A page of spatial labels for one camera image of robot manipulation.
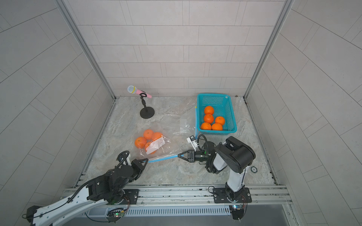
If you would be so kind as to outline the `clear zip-top bag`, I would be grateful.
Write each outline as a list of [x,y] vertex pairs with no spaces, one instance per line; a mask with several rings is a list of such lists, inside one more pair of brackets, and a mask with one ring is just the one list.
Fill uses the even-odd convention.
[[[153,130],[153,132],[161,132],[163,134],[162,138],[159,138],[155,141],[147,140],[147,142],[154,142],[158,147],[158,150],[153,154],[146,154],[145,147],[142,149],[138,149],[134,145],[136,138],[143,137],[144,131],[148,129]],[[183,136],[174,135],[172,131],[166,130],[158,125],[153,127],[147,127],[136,132],[133,135],[131,139],[132,153],[138,158],[148,158],[149,160],[154,162],[162,161],[176,155],[181,150],[181,145],[183,143],[182,138]]]
[[176,128],[173,130],[174,135],[198,135],[197,123],[197,107],[194,106],[184,114],[182,114],[176,122]]

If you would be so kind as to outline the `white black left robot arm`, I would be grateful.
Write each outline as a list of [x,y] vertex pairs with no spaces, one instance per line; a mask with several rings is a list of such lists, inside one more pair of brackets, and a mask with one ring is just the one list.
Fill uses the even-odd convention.
[[22,215],[31,226],[62,226],[78,215],[102,206],[125,203],[126,207],[110,211],[111,219],[116,222],[124,216],[131,204],[137,202],[138,191],[125,187],[136,181],[144,172],[148,159],[128,161],[129,151],[121,152],[118,165],[105,174],[86,181],[70,196],[48,206],[31,206]]

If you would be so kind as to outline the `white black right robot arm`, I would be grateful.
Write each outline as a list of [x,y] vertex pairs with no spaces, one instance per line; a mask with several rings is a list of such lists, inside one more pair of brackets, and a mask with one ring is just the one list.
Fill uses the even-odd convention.
[[187,138],[187,141],[193,149],[178,154],[178,158],[189,163],[203,162],[206,171],[212,174],[219,174],[229,167],[229,178],[225,189],[220,193],[228,202],[244,204],[252,202],[249,189],[244,183],[246,174],[256,158],[251,147],[233,136],[218,145],[208,141],[203,134],[198,137],[191,136]]

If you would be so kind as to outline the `black microphone stand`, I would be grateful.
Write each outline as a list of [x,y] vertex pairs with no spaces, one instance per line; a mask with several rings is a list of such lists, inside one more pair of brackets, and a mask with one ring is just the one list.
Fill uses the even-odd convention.
[[146,93],[144,93],[144,92],[140,93],[140,98],[141,98],[141,102],[143,105],[143,108],[140,111],[140,116],[143,119],[149,119],[149,118],[153,117],[155,114],[155,110],[152,107],[146,106],[146,101],[144,100],[144,98],[147,98],[147,97],[148,96]]

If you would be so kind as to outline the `left green circuit board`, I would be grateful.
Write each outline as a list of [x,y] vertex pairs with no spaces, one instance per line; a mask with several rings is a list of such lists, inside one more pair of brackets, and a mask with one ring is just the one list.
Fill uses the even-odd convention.
[[120,220],[122,217],[125,216],[125,211],[123,208],[116,208],[112,209],[107,213],[106,219],[108,222],[114,222],[116,223],[118,220]]

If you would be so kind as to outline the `green circuit board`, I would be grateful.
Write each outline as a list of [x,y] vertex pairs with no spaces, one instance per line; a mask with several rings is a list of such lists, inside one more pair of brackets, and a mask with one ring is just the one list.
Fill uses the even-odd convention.
[[230,205],[230,213],[233,220],[241,221],[247,211],[247,205]]
[[123,208],[116,208],[112,209],[107,213],[106,219],[108,222],[114,222],[116,223],[118,220],[120,220],[122,217],[125,216],[125,211]]

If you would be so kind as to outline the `teal plastic perforated basket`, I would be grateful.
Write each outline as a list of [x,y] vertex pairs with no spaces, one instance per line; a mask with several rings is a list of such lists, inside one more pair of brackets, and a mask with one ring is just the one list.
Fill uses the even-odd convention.
[[[204,123],[204,109],[206,106],[212,106],[215,110],[215,118],[221,116],[225,119],[225,124],[223,125],[222,131],[213,131],[213,130],[202,130],[200,128],[201,124]],[[224,94],[211,94],[211,93],[202,93],[197,96],[197,130],[203,134],[212,134],[212,135],[228,135],[235,133],[237,131],[236,119],[234,116],[234,110],[232,107],[231,97]]]

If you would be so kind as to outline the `pink toy microphone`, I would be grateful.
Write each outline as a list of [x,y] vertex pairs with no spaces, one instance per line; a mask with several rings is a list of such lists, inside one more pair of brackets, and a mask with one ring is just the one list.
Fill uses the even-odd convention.
[[128,88],[127,88],[127,91],[131,94],[137,94],[137,95],[140,95],[141,97],[146,97],[146,98],[152,98],[151,95],[147,94],[145,91],[143,90],[140,90],[138,88],[136,88],[135,86],[133,85],[130,85]]

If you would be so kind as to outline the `right green circuit board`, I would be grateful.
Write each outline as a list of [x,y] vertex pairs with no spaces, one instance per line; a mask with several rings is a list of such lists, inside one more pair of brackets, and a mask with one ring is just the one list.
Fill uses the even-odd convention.
[[230,213],[233,220],[241,221],[247,211],[247,205],[230,205]]

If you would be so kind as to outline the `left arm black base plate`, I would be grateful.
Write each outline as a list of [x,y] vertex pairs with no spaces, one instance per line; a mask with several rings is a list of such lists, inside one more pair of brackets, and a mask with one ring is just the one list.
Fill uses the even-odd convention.
[[120,193],[114,195],[108,200],[108,205],[136,205],[139,189],[124,189]]

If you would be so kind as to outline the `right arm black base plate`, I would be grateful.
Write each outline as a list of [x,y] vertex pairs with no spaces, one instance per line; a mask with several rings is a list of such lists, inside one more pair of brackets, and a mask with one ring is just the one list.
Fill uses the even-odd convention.
[[213,188],[211,193],[213,194],[215,203],[251,203],[251,193],[249,188],[243,187],[239,191],[234,192],[229,188]]

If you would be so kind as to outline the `aluminium mounting rail frame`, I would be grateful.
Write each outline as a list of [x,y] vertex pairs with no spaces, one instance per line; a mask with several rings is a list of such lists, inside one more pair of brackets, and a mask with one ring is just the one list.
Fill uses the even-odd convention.
[[[295,214],[285,186],[247,185],[251,203],[215,203],[213,188],[222,186],[137,186],[136,205],[116,223],[107,213],[118,205],[103,205],[71,220],[70,226],[293,226]],[[241,221],[233,220],[229,206],[247,205]]]

